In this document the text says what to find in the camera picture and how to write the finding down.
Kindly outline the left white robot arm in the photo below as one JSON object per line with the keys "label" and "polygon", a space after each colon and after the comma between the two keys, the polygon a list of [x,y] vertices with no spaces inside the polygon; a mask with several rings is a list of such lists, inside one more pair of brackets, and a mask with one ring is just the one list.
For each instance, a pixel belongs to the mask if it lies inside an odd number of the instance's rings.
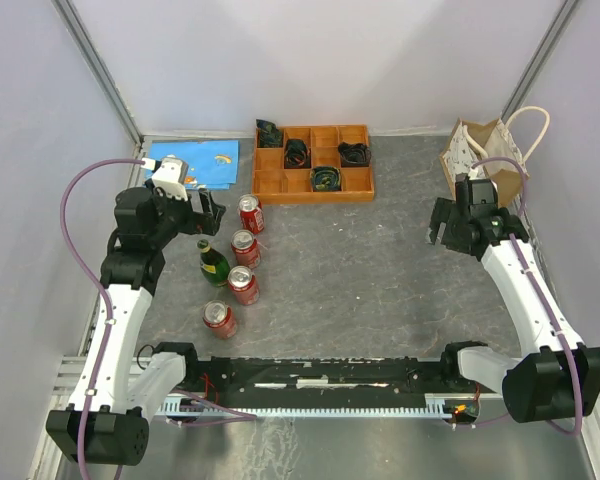
{"label": "left white robot arm", "polygon": [[116,228],[96,281],[101,311],[83,371],[61,410],[48,414],[46,431],[81,469],[90,464],[135,466],[144,456],[149,423],[176,388],[201,378],[190,342],[162,342],[138,378],[130,377],[140,328],[165,265],[164,248],[179,234],[215,235],[226,209],[211,193],[170,198],[159,189],[133,187],[115,200]]}

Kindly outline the canvas tote bag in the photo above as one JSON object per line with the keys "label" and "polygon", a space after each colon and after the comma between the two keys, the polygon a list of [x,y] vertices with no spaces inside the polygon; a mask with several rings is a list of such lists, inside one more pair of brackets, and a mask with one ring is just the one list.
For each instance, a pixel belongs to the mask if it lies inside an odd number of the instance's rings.
{"label": "canvas tote bag", "polygon": [[[529,148],[523,152],[511,132],[519,116],[535,112],[544,116],[542,127]],[[527,162],[543,140],[550,125],[550,114],[538,106],[516,110],[507,121],[498,118],[488,124],[458,119],[439,160],[451,196],[456,198],[455,182],[459,176],[489,179],[496,187],[500,207],[508,207],[522,195],[523,181],[530,178]]]}

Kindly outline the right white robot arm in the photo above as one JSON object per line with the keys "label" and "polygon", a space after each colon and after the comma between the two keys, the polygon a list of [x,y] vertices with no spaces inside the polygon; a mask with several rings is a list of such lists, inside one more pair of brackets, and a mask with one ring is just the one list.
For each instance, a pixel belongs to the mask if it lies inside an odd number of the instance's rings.
{"label": "right white robot arm", "polygon": [[522,221],[505,208],[436,199],[427,231],[430,244],[478,260],[496,285],[518,336],[518,360],[481,342],[448,345],[438,368],[447,389],[473,381],[501,394],[518,423],[571,419],[576,435],[600,393],[600,347],[588,347],[571,327],[533,259]]}

